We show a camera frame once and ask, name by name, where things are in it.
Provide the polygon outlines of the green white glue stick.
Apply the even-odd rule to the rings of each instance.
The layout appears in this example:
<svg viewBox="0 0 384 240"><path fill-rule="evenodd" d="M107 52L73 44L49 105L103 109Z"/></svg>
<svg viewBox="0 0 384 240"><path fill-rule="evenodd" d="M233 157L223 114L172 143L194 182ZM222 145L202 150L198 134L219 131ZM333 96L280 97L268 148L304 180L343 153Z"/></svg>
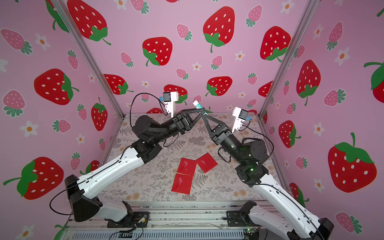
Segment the green white glue stick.
<svg viewBox="0 0 384 240"><path fill-rule="evenodd" d="M203 109L203 107L201 106L201 104L198 101L193 101L193 104L196 107L196 109Z"/></svg>

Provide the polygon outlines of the red envelope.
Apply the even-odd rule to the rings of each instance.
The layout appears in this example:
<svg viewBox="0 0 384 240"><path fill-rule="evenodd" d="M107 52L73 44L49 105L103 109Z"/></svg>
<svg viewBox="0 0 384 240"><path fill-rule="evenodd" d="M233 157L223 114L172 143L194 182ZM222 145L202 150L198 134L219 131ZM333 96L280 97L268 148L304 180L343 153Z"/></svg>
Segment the red envelope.
<svg viewBox="0 0 384 240"><path fill-rule="evenodd" d="M196 162L204 173L209 172L218 165L218 163L209 153L206 153L198 158Z"/></svg>
<svg viewBox="0 0 384 240"><path fill-rule="evenodd" d="M192 188L193 176L176 174L172 192L189 195Z"/></svg>
<svg viewBox="0 0 384 240"><path fill-rule="evenodd" d="M194 176L197 162L195 160L182 158L177 169L178 174Z"/></svg>

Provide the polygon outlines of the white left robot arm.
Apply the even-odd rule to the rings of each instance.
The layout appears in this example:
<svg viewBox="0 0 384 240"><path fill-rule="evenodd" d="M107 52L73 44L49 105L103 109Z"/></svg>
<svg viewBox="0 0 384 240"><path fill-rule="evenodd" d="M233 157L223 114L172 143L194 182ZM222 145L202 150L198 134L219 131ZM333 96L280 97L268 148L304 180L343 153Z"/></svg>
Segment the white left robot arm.
<svg viewBox="0 0 384 240"><path fill-rule="evenodd" d="M134 213L127 202L109 202L99 198L98 194L126 173L153 160L162 150L162 142L190 131L205 113L204 108L182 110L162 124L147 115L140 116L132 128L138 140L125 148L120 156L88 174L71 175L65 179L75 221L84 222L96 217L121 227L131 224Z"/></svg>

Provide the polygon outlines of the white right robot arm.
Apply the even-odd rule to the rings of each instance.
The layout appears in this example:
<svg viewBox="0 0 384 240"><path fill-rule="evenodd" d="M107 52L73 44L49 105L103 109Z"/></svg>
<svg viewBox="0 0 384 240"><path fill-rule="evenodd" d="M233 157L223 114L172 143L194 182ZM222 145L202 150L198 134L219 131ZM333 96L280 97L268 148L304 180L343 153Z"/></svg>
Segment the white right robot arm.
<svg viewBox="0 0 384 240"><path fill-rule="evenodd" d="M242 207L243 219L260 225L284 240L328 240L334 224L327 218L320 219L295 200L263 166L268 150L258 138L239 141L229 127L211 116L203 116L212 141L223 148L237 163L239 179L260 193L281 214L278 217L248 201Z"/></svg>

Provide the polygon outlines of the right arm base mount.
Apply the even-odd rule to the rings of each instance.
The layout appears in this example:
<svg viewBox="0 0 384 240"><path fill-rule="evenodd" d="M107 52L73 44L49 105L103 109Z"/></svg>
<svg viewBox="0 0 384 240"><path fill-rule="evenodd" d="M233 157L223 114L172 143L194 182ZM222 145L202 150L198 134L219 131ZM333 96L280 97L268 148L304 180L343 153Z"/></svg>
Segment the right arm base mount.
<svg viewBox="0 0 384 240"><path fill-rule="evenodd" d="M223 220L227 221L229 227L261 227L250 218L251 209L257 206L256 202L247 201L239 210L227 211Z"/></svg>

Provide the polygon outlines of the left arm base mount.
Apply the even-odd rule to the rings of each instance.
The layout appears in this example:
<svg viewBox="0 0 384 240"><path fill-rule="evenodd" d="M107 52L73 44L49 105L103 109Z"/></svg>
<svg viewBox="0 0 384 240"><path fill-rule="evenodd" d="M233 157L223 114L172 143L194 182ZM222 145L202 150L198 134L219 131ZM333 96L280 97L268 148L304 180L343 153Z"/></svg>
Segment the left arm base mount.
<svg viewBox="0 0 384 240"><path fill-rule="evenodd" d="M135 225L144 224L147 227L147 221L149 220L149 212L134 212L128 202L122 201L127 210L127 215L120 220L115 222L113 220L107 220L107 228L133 228Z"/></svg>

